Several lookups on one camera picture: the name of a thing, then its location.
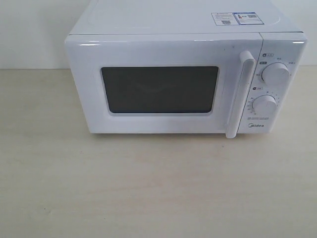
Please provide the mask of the white microwave door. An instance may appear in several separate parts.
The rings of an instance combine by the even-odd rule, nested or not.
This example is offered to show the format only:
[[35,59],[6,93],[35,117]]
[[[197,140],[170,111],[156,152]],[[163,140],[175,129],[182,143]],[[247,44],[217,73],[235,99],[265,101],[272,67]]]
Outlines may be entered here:
[[237,135],[258,33],[75,35],[65,48],[91,133]]

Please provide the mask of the white Midea microwave oven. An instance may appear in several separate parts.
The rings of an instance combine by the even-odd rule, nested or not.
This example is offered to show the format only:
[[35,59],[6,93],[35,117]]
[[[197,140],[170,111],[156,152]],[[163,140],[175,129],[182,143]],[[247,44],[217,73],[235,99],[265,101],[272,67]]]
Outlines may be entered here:
[[[255,12],[264,25],[217,26],[211,13]],[[304,32],[268,0],[93,0],[68,34],[258,33],[263,46],[246,99],[238,133],[268,133],[281,110],[307,44]],[[262,71],[272,63],[287,66],[290,78],[280,85],[266,85]],[[269,116],[257,115],[252,102],[271,95],[277,104]]]

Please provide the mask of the white lower timer knob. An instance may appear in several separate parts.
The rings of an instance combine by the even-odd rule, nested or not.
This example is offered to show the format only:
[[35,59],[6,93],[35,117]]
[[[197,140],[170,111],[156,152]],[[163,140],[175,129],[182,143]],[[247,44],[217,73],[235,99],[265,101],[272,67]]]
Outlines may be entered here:
[[257,115],[269,116],[275,112],[277,104],[271,95],[262,95],[255,98],[252,102],[252,110]]

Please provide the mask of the white upper power knob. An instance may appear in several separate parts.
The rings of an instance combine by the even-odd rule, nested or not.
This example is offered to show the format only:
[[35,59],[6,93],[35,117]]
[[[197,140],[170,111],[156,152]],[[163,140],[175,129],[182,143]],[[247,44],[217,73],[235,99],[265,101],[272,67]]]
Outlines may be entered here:
[[267,66],[262,71],[262,80],[266,85],[280,85],[286,83],[290,78],[287,66],[277,62]]

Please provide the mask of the warning label sticker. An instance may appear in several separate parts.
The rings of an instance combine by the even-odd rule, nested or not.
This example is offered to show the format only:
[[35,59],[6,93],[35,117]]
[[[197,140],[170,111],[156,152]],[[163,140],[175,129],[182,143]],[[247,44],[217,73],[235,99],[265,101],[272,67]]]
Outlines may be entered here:
[[218,12],[211,16],[217,26],[264,25],[255,12]]

